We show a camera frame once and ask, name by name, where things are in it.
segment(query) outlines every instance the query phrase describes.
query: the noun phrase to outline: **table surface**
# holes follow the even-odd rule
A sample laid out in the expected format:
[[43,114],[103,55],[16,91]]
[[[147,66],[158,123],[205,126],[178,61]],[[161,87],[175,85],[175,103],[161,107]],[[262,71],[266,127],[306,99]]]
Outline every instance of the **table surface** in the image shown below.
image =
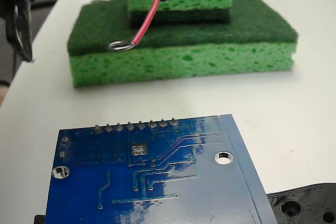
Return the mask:
[[336,0],[264,0],[300,34],[290,72],[74,89],[67,41],[83,4],[58,0],[0,109],[1,223],[44,214],[59,129],[232,113],[266,193],[336,183]]

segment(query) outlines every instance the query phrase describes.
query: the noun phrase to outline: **blue circuit board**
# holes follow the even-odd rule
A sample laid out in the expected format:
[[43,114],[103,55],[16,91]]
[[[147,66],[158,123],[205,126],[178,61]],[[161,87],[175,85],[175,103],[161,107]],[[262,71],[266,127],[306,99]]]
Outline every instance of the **blue circuit board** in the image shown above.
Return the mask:
[[61,130],[53,168],[46,224],[276,223],[231,115]]

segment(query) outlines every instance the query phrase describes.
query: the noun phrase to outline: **red wire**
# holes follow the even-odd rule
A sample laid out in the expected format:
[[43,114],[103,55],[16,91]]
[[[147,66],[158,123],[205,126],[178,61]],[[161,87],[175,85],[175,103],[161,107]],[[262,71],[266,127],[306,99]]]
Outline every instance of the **red wire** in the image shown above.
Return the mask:
[[146,33],[147,29],[149,28],[152,19],[156,13],[156,10],[158,9],[160,4],[160,0],[154,0],[152,8],[150,9],[150,11],[147,14],[146,19],[144,20],[142,26],[140,27],[139,31],[136,33],[135,37],[133,38],[133,42],[137,45],[139,44],[140,40],[142,39],[142,37],[144,36],[144,34]]

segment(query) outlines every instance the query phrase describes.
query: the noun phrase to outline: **green sponge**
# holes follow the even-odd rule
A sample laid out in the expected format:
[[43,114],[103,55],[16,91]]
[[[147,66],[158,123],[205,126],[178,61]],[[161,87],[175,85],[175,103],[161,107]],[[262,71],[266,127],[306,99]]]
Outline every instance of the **green sponge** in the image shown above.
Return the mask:
[[150,27],[136,48],[107,52],[135,34],[126,7],[112,0],[82,9],[68,42],[74,86],[291,69],[298,35],[261,0],[233,0],[230,24]]
[[[128,0],[132,25],[140,25],[152,6],[153,0]],[[152,21],[155,24],[227,22],[231,0],[167,0],[161,2]]]
[[295,43],[143,48],[70,57],[75,87],[218,74],[290,70]]

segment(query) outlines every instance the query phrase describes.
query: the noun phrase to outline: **screw hole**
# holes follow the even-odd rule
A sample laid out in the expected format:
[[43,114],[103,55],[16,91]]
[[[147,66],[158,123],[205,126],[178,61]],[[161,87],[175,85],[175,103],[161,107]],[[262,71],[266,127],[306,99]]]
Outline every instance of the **screw hole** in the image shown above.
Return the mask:
[[233,155],[230,152],[218,152],[215,155],[215,161],[220,165],[228,165],[233,162]]
[[336,216],[333,212],[326,212],[324,215],[323,215],[323,221],[325,223],[334,223],[336,220]]
[[301,205],[293,200],[290,200],[286,203],[284,203],[281,206],[281,211],[289,218],[293,218],[297,215],[299,215],[302,212]]
[[57,166],[54,169],[52,169],[51,175],[55,179],[64,179],[70,175],[70,169],[66,166]]

